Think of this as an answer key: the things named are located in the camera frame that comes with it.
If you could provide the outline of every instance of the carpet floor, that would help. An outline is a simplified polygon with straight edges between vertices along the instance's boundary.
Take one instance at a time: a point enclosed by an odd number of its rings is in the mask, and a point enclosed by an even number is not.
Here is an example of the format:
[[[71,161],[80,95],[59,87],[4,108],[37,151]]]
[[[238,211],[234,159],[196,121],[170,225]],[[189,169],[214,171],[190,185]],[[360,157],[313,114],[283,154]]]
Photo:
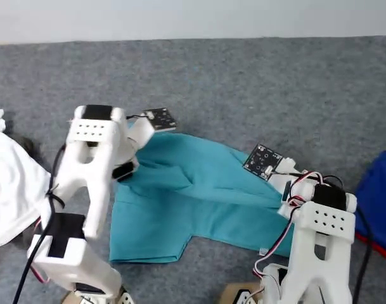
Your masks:
[[[179,131],[250,152],[257,142],[343,178],[354,190],[386,149],[386,37],[71,42],[0,46],[0,108],[50,164],[78,105],[129,114],[168,107]],[[85,191],[67,202],[86,212]],[[110,214],[93,246],[108,258]],[[351,290],[365,245],[352,247]],[[176,263],[117,264],[132,297],[215,303],[228,282],[252,281],[256,252],[195,237]],[[270,262],[286,263],[274,256]],[[0,248],[0,303],[11,303],[25,263]],[[20,303],[59,303],[63,290],[29,275]],[[359,304],[386,304],[386,259],[374,253]]]

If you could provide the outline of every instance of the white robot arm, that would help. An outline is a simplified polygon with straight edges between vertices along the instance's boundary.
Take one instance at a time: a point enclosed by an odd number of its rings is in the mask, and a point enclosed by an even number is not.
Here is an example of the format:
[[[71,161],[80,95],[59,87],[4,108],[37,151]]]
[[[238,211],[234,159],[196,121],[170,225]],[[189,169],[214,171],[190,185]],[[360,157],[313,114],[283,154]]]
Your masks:
[[[158,123],[155,114],[163,116],[166,112],[166,109],[156,109],[137,115],[139,118],[128,129],[121,108],[87,105],[75,110],[65,148],[62,148],[64,155],[51,185],[49,199],[53,206],[46,198],[41,210],[43,229],[50,227],[40,246],[42,234],[35,234],[28,250],[28,257],[34,256],[36,267],[77,295],[78,301],[71,302],[68,297],[64,303],[133,303],[122,287],[120,274],[94,253],[87,240],[98,238],[103,228],[111,181],[121,180],[138,168],[135,153],[163,127],[152,123],[152,120]],[[171,122],[170,128],[162,129],[174,129],[175,124]],[[61,204],[80,187],[87,187],[89,193],[87,216],[61,212]]]
[[[325,184],[318,174],[300,180],[307,172],[294,166],[292,159],[261,145],[244,165],[283,195],[278,213],[289,219],[287,230],[295,223],[288,267],[270,264],[258,270],[257,264],[270,256],[271,250],[255,264],[254,273],[262,278],[259,303],[351,304],[349,267],[356,197]],[[255,303],[244,299],[239,304]]]

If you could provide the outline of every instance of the blue fabric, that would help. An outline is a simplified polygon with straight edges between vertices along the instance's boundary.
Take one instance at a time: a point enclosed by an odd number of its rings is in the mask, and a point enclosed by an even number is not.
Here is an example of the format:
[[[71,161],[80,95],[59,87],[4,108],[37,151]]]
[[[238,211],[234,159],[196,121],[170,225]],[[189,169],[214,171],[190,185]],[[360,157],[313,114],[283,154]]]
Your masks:
[[[372,228],[375,243],[386,249],[386,151],[378,156],[364,175],[356,197]],[[356,231],[367,235],[359,217],[356,217]]]
[[[173,262],[192,236],[269,248],[286,219],[281,195],[242,168],[248,155],[222,144],[161,133],[138,152],[140,167],[117,184],[110,260]],[[292,232],[277,254],[288,256]]]

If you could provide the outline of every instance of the folded cloth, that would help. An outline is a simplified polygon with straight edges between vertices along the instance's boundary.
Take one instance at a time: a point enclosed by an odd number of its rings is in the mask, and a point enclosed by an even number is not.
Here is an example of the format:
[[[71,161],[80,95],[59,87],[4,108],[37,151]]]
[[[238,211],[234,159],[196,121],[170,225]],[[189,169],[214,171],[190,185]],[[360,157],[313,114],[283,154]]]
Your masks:
[[[140,167],[117,184],[110,260],[173,262],[192,236],[269,248],[287,221],[281,195],[242,169],[247,154],[222,144],[162,133],[138,152]],[[277,254],[288,256],[292,231]]]
[[[49,173],[14,140],[0,132],[0,246],[39,217]]]
[[[373,247],[386,257],[386,151],[380,153],[365,173],[357,187],[356,197],[371,226]],[[358,238],[366,240],[366,228],[358,216],[356,232]]]

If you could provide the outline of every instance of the teal fabric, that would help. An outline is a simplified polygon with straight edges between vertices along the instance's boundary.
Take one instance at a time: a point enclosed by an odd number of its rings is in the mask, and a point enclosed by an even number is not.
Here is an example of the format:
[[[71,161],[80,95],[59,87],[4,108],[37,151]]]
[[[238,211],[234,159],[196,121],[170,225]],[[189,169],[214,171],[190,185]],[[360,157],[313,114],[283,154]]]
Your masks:
[[[192,236],[269,248],[286,219],[281,195],[242,168],[247,154],[184,135],[156,134],[137,154],[138,171],[117,184],[110,260],[177,261]],[[290,253],[292,231],[277,254]]]

